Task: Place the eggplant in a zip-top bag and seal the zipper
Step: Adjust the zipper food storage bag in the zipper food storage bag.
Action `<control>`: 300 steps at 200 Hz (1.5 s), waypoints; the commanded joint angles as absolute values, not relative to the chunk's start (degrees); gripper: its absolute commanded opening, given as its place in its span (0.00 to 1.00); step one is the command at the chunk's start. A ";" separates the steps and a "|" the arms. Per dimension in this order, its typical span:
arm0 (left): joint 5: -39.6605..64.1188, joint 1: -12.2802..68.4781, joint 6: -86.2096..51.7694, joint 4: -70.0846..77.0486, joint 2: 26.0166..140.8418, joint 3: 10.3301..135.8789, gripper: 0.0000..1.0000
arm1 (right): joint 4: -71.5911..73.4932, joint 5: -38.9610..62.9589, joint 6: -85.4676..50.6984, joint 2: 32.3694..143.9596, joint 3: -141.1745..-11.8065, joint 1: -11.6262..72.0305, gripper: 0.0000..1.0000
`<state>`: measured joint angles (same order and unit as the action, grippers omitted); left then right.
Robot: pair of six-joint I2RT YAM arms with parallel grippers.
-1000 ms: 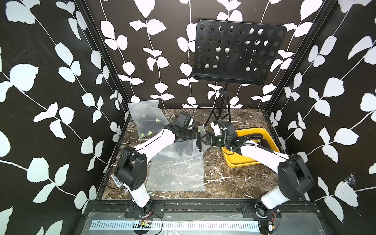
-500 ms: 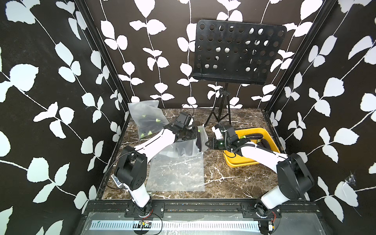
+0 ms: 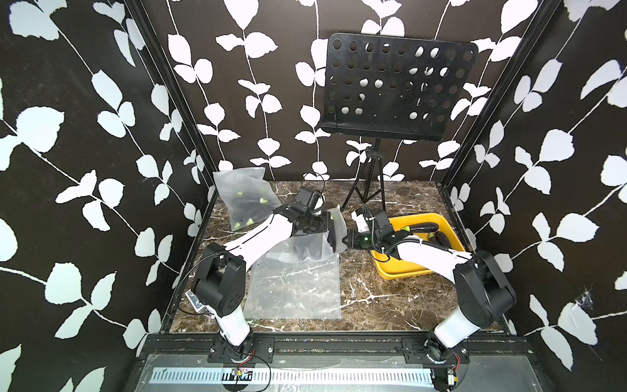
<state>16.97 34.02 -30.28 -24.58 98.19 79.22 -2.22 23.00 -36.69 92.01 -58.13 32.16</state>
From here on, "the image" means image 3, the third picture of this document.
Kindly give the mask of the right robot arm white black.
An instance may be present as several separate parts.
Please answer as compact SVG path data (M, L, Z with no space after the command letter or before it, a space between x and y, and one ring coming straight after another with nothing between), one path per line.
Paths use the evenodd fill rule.
M476 331L491 326L517 302L513 286L491 253L456 251L405 230L377 227L351 230L342 242L349 248L376 251L422 266L452 282L457 308L429 332L422 348L436 362L446 359Z

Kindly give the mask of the stack of clear zip-top bags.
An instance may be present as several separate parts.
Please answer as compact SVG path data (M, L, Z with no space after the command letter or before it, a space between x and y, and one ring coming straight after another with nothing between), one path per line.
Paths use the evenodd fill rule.
M340 319L339 256L325 261L258 261L243 306L247 319Z

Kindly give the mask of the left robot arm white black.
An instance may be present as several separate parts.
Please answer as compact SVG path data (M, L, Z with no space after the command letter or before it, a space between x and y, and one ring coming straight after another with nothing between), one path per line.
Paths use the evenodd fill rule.
M315 212L283 205L237 240L225 245L207 245L198 262L191 292L215 316L221 343L232 361L241 363L254 351L253 332L241 307L248 270L272 248L290 238L321 239L336 251L340 236L346 233L346 221L337 208Z

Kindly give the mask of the clear zip-top bag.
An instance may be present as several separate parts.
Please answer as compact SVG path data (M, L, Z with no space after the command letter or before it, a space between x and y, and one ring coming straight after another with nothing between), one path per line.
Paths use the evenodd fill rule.
M328 232L297 235L271 249L267 256L283 263L326 261L344 252L348 246L342 240L348 234L346 221L339 206L329 210L331 228Z
M265 180L265 168L239 168L213 173L217 192L229 210L233 231L267 219L282 205Z

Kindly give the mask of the clear zip-top bag top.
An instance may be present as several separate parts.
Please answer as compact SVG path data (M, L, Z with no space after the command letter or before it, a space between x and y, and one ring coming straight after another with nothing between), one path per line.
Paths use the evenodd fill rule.
M229 210L233 231L267 219L282 205L265 180L265 168L239 168L213 173L217 192Z

